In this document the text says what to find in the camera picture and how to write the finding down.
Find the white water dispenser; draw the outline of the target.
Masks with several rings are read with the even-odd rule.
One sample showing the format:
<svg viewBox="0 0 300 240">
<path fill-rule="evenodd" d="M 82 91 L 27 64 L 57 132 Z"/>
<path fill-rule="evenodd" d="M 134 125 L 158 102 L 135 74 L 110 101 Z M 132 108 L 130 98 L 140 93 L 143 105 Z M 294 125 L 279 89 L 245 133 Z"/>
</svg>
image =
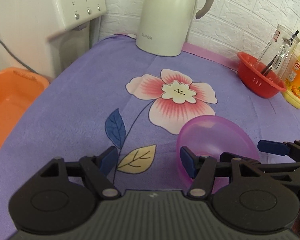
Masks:
<svg viewBox="0 0 300 240">
<path fill-rule="evenodd" d="M 90 48 L 105 0 L 0 0 L 0 70 L 29 68 L 52 80 Z"/>
</svg>

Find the orange plastic basin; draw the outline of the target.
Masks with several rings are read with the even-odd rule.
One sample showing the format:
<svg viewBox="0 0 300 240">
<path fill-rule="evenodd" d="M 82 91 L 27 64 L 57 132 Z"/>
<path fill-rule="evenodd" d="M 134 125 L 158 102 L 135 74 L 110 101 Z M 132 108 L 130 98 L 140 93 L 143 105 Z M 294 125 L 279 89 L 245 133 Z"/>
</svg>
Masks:
<svg viewBox="0 0 300 240">
<path fill-rule="evenodd" d="M 9 67 L 0 71 L 0 148 L 22 115 L 49 86 L 29 70 Z"/>
</svg>

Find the red plastic basket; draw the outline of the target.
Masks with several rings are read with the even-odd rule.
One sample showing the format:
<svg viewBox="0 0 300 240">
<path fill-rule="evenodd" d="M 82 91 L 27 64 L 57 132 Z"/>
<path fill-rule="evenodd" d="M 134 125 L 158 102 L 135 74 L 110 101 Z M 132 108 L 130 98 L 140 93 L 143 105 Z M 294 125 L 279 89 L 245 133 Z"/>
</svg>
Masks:
<svg viewBox="0 0 300 240">
<path fill-rule="evenodd" d="M 273 71 L 263 76 L 255 67 L 257 59 L 245 52 L 238 52 L 238 77 L 243 84 L 256 95 L 269 99 L 279 92 L 285 92 L 286 87 Z"/>
</svg>

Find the black stirring stick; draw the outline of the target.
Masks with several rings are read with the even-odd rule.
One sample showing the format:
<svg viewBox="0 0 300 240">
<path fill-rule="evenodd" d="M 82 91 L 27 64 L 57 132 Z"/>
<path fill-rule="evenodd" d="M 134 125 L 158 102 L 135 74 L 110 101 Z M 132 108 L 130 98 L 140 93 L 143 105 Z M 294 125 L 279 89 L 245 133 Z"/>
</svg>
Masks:
<svg viewBox="0 0 300 240">
<path fill-rule="evenodd" d="M 294 41 L 296 40 L 298 33 L 299 31 L 297 30 L 290 38 L 282 38 L 282 44 L 279 51 L 270 63 L 267 64 L 267 66 L 261 71 L 262 75 L 267 76 L 271 70 L 277 70 L 279 68 L 281 62 L 283 62 L 288 56 L 290 48 L 294 45 Z"/>
</svg>

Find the glass pitcher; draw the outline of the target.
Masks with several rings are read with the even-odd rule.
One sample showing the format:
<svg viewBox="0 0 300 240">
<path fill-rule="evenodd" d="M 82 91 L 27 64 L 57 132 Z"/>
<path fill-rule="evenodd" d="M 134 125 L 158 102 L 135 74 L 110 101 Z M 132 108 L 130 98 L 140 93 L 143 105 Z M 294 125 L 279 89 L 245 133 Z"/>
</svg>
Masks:
<svg viewBox="0 0 300 240">
<path fill-rule="evenodd" d="M 272 36 L 271 40 L 262 51 L 261 55 L 258 57 L 254 67 L 259 72 L 261 72 L 267 66 L 267 64 L 270 63 L 270 61 L 274 58 L 274 56 L 279 51 L 279 48 L 281 47 L 282 44 L 282 38 L 283 37 L 290 38 L 294 33 L 295 32 L 292 32 L 286 27 L 278 24 L 274 35 Z M 288 56 L 284 59 L 283 62 L 281 62 L 277 70 L 271 70 L 275 73 L 278 79 L 282 81 L 285 79 L 284 75 L 287 72 L 290 58 L 292 57 L 292 54 L 294 53 L 294 50 L 296 49 L 299 42 L 300 39 L 297 35 L 296 40 L 294 41 L 294 45 L 289 50 Z"/>
</svg>

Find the purple plastic bowl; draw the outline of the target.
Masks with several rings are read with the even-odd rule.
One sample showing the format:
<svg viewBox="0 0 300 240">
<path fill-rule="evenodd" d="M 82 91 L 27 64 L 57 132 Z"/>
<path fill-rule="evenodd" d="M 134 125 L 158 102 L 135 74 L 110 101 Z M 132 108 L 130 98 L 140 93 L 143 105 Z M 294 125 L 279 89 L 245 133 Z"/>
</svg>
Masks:
<svg viewBox="0 0 300 240">
<path fill-rule="evenodd" d="M 224 152 L 260 160 L 259 151 L 250 137 L 230 120 L 203 115 L 188 121 L 180 130 L 176 144 L 176 163 L 183 191 L 186 193 L 193 180 L 187 174 L 180 158 L 180 148 L 188 147 L 195 155 L 219 160 Z"/>
</svg>

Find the purple floral tablecloth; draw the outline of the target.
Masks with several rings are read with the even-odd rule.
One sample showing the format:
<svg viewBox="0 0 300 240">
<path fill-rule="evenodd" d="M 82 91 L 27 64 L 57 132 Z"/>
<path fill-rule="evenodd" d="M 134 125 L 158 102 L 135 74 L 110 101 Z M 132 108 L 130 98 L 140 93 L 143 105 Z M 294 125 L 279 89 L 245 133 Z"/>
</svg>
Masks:
<svg viewBox="0 0 300 240">
<path fill-rule="evenodd" d="M 140 174 L 112 171 L 109 179 L 120 191 L 187 189 L 177 164 L 177 136 L 150 121 L 153 100 L 126 90 L 133 78 L 159 77 L 164 69 L 207 83 L 215 91 L 212 109 L 243 129 L 253 143 L 260 140 L 300 140 L 300 109 L 281 94 L 263 99 L 251 92 L 237 74 L 216 62 L 181 53 L 159 57 L 136 47 L 134 39 L 113 35 L 98 42 L 68 67 L 22 116 L 0 150 L 0 239 L 14 234 L 8 202 L 23 183 L 54 157 L 78 161 L 111 146 L 105 132 L 107 117 L 118 110 L 130 151 L 156 145 L 153 163 Z"/>
</svg>

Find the yellow detergent bottle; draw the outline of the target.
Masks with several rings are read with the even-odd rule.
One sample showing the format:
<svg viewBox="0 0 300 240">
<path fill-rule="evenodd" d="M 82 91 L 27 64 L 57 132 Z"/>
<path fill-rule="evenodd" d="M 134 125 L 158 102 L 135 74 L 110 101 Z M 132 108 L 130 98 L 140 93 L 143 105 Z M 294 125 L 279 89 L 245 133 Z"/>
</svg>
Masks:
<svg viewBox="0 0 300 240">
<path fill-rule="evenodd" d="M 282 92 L 285 100 L 300 109 L 300 55 L 292 60 L 292 67 L 285 79 L 286 91 Z"/>
</svg>

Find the white thermos jug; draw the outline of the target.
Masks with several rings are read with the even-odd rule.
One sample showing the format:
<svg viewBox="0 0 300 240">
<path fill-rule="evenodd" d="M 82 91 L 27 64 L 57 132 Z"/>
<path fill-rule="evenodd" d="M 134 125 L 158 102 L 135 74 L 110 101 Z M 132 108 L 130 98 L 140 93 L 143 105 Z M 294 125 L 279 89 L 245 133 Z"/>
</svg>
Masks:
<svg viewBox="0 0 300 240">
<path fill-rule="evenodd" d="M 159 56 L 173 57 L 181 53 L 193 18 L 202 18 L 214 0 L 206 0 L 195 11 L 196 0 L 144 0 L 136 45 Z"/>
</svg>

